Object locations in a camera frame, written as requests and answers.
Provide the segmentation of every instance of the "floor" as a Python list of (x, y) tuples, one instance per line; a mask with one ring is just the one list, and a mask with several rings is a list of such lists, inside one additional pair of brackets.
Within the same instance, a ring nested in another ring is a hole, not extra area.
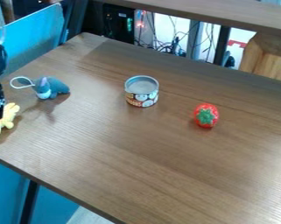
[(67, 224), (114, 224), (80, 206)]

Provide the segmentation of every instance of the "yellow plush toy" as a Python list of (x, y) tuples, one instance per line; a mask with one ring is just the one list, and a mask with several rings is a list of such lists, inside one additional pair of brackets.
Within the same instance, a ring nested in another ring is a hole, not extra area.
[(13, 120), (19, 110), (20, 107), (14, 102), (8, 103), (6, 106), (4, 106), (4, 115), (0, 120), (0, 134), (3, 127), (6, 127), (9, 130), (14, 127)]

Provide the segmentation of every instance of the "blue panel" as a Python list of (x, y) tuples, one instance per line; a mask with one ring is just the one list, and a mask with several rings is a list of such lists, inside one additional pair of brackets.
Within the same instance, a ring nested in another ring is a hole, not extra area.
[(63, 24), (62, 8), (57, 3), (6, 25), (4, 46), (9, 56), (6, 74), (58, 46)]
[(17, 224), (28, 181), (0, 165), (0, 224)]
[(40, 187), (32, 224), (66, 224), (78, 205), (45, 187)]

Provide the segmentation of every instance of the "can label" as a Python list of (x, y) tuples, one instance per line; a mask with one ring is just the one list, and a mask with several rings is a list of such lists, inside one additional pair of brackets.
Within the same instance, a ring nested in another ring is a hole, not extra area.
[(148, 108), (154, 105), (158, 101), (158, 91), (154, 91), (151, 94), (132, 94), (126, 93), (126, 101), (139, 108)]

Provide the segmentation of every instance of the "metal table leg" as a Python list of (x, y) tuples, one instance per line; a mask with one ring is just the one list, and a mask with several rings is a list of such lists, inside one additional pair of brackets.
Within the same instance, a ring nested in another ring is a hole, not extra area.
[(227, 51), (230, 30), (231, 28), (227, 26), (222, 26), (220, 29), (218, 44), (214, 56), (214, 64), (216, 64), (217, 66), (223, 66), (223, 60), (225, 52)]
[(20, 224), (31, 223), (38, 191), (39, 191), (39, 185), (36, 182), (30, 180), (28, 193), (25, 197), (25, 204), (22, 212), (22, 217), (20, 219)]

